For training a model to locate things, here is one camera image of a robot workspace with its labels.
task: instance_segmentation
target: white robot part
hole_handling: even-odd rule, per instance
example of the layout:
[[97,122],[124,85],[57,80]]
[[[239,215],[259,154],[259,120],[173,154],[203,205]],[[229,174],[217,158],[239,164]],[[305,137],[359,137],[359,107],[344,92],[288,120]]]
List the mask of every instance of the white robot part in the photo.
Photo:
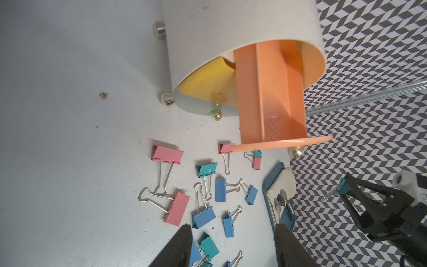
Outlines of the white robot part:
[[407,170],[401,170],[393,177],[392,185],[394,188],[405,191],[415,200],[412,202],[412,207],[417,205],[419,202],[427,205],[427,189],[419,186],[418,179],[425,179],[425,177],[418,176]]

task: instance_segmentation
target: binder clip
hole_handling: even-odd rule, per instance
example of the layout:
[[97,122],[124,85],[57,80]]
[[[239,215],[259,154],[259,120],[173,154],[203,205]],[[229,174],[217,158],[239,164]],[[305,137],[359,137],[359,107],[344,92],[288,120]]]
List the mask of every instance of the binder clip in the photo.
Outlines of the binder clip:
[[[161,197],[167,200],[173,200],[172,203],[170,204],[169,211],[165,210],[164,208],[162,208],[161,206],[159,206],[158,204],[156,204],[155,202],[149,199],[142,200],[141,195],[144,191],[148,191],[148,193],[154,197]],[[173,198],[167,197],[167,196],[159,196],[159,195],[153,194],[148,188],[145,188],[141,191],[141,193],[139,193],[138,200],[139,202],[149,202],[154,206],[156,206],[157,208],[166,212],[166,217],[163,220],[165,223],[170,223],[175,226],[179,226],[181,224],[182,217],[184,216],[185,209],[187,208],[188,202],[190,200],[190,196],[187,196],[179,191],[175,193],[175,196]]]
[[239,264],[239,261],[243,258],[243,253],[241,250],[239,250],[239,254],[237,255],[237,257],[234,258],[234,260],[232,262],[227,262],[227,267],[237,267],[237,265]]
[[[200,195],[202,196],[202,200],[203,203],[205,204],[205,208],[206,210],[200,212],[199,209],[199,191],[197,190],[196,186],[200,185]],[[197,197],[197,209],[199,211],[199,213],[193,215],[193,228],[199,229],[200,227],[204,226],[205,224],[207,224],[208,222],[212,221],[213,219],[215,219],[215,213],[213,212],[214,210],[212,209],[212,207],[209,207],[206,205],[205,199],[203,198],[202,195],[202,184],[201,183],[196,183],[194,185],[194,191],[196,191],[196,197]]]
[[246,203],[248,203],[248,205],[253,205],[255,201],[255,197],[257,196],[257,193],[258,193],[258,189],[256,189],[253,185],[248,186],[247,184],[245,184],[245,182],[243,181],[243,178],[240,178],[239,184],[244,185],[248,188],[248,192],[246,192],[245,188],[242,187],[246,195],[245,200],[246,200]]
[[200,265],[200,267],[212,267],[212,266],[213,266],[212,263],[208,263],[208,262],[205,262],[205,261],[203,261],[202,264]]
[[[237,188],[227,190],[227,186],[234,186]],[[227,184],[227,179],[216,179],[215,180],[215,201],[216,202],[225,202],[227,200],[227,195],[230,192],[239,192],[240,183],[237,184]]]
[[[207,200],[207,201],[209,201],[212,198],[212,193],[211,193],[212,174],[216,173],[215,170],[216,170],[216,166],[217,165],[218,165],[218,163],[211,162],[211,163],[207,163],[207,164],[196,166],[196,170],[199,173],[199,178],[203,177],[203,180],[205,182],[205,191],[206,191],[206,198],[205,198],[205,200]],[[210,175],[210,180],[209,180],[209,195],[210,195],[210,197],[209,198],[208,198],[208,186],[206,185],[206,176],[208,176],[208,175]]]
[[261,155],[262,154],[261,150],[251,150],[251,152],[257,158],[262,158],[263,157],[263,155]]
[[320,201],[323,203],[330,196],[338,197],[340,194],[347,194],[350,186],[347,184],[347,174],[339,180],[339,184],[335,186],[329,193],[324,195]]
[[202,259],[202,254],[197,247],[196,241],[193,238],[193,244],[191,245],[191,255],[190,255],[190,266]]
[[234,222],[237,219],[237,216],[242,212],[242,206],[238,205],[237,209],[233,212],[227,212],[225,218],[222,220],[224,223],[225,236],[228,238],[234,237]]
[[199,242],[199,245],[206,255],[202,261],[204,261],[206,258],[209,261],[212,261],[212,258],[215,257],[219,253],[218,248],[216,247],[212,238],[206,232],[203,233],[200,240],[201,241]]
[[[233,153],[233,146],[235,144],[220,144],[218,143],[218,151],[220,154],[222,154],[222,157],[224,158],[224,165],[225,165],[225,175],[230,174],[230,153]],[[225,162],[225,154],[228,154],[228,163]]]
[[248,160],[250,160],[252,162],[252,168],[254,168],[255,170],[259,170],[261,168],[261,157],[258,158],[257,156],[255,156],[255,154],[250,155],[246,151],[243,153],[243,157],[247,158]]
[[[162,195],[165,195],[167,193],[166,184],[167,184],[167,180],[169,179],[170,171],[172,170],[173,165],[174,164],[181,165],[181,159],[183,154],[184,154],[184,151],[165,148],[161,146],[155,146],[154,154],[151,160],[160,162],[160,171],[161,171],[162,162],[167,162],[171,164],[169,168],[169,172],[167,173],[167,176],[166,176],[166,180],[164,181],[164,184],[163,184],[164,193]],[[160,185],[158,185],[154,190],[155,194],[157,193],[157,190],[159,189],[159,187]]]

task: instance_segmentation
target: pink binder clip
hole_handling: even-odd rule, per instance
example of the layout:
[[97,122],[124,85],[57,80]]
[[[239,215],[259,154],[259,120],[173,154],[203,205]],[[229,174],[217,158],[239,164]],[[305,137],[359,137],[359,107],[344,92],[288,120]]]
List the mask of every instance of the pink binder clip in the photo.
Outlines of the pink binder clip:
[[[167,180],[169,179],[170,171],[172,170],[173,165],[174,164],[181,165],[181,159],[183,154],[184,154],[184,151],[180,151],[176,149],[170,149],[170,148],[165,148],[161,146],[154,147],[154,153],[151,159],[153,161],[160,162],[160,170],[161,170],[162,162],[167,162],[171,164],[169,168],[169,172],[167,173],[167,176],[166,176],[166,180],[164,181],[164,184],[163,184],[164,193],[162,195],[165,195],[167,193],[166,184],[167,184]],[[159,187],[160,185],[157,185],[156,189],[154,190],[154,194],[157,193],[157,190],[159,189]]]
[[246,153],[246,151],[243,153],[243,157],[247,158],[252,162],[252,168],[254,168],[255,170],[261,169],[261,158],[257,158],[254,155],[250,155]]
[[[148,193],[154,197],[161,197],[161,198],[165,198],[167,200],[173,200],[172,203],[170,204],[169,211],[167,211],[166,209],[162,208],[161,206],[159,206],[158,204],[156,204],[155,202],[153,202],[149,199],[143,199],[142,200],[141,195],[144,191],[148,191]],[[163,220],[165,223],[170,223],[170,224],[173,224],[175,226],[179,226],[181,224],[181,220],[184,216],[185,209],[187,208],[188,202],[190,200],[190,196],[187,196],[186,194],[183,194],[179,191],[175,193],[175,196],[173,198],[172,197],[166,197],[166,196],[159,196],[159,195],[153,194],[148,188],[145,188],[139,194],[138,199],[139,199],[139,202],[149,202],[149,203],[153,204],[154,206],[156,206],[157,208],[166,212],[166,217]]]
[[[230,153],[233,153],[233,146],[235,144],[220,144],[218,143],[218,152],[224,158],[225,174],[230,174]],[[228,154],[228,163],[225,162],[225,154]]]

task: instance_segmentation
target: black and white patterned wall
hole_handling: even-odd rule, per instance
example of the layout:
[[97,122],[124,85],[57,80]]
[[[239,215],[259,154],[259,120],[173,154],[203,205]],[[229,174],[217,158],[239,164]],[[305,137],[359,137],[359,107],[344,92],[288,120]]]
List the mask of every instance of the black and white patterned wall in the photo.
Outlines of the black and white patterned wall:
[[426,93],[307,118],[309,136],[334,135],[291,161],[297,181],[294,235],[320,265],[399,266],[401,252],[387,241],[371,242],[339,197],[320,199],[346,172],[385,186],[400,170],[427,175]]
[[427,76],[426,0],[317,0],[328,59],[307,108]]

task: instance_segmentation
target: tray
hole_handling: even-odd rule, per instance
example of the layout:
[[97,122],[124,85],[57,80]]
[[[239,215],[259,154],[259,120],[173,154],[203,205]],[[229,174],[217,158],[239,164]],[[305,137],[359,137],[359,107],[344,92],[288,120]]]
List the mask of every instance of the tray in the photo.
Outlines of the tray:
[[[270,203],[269,203],[269,200],[267,197],[267,191],[270,189],[270,187],[272,186],[274,181],[277,179],[279,174],[284,169],[285,169],[285,165],[283,164],[283,162],[277,163],[276,166],[273,168],[273,170],[270,172],[270,174],[267,175],[267,177],[265,178],[264,183],[263,183],[264,200],[266,202],[267,212],[268,212],[268,215],[270,217],[270,223],[271,223],[271,227],[273,229],[273,232],[276,230],[276,227],[274,225],[275,223],[274,223],[273,213],[272,213],[271,208],[270,208]],[[292,199],[290,199],[288,201],[291,204],[292,208],[294,209],[294,203],[293,203]],[[295,226],[295,221],[296,221],[296,214],[293,216],[293,218],[289,218],[289,215],[287,214],[287,212],[283,211],[283,213],[280,217],[279,223],[286,225],[289,228],[289,230],[292,231],[294,226]]]

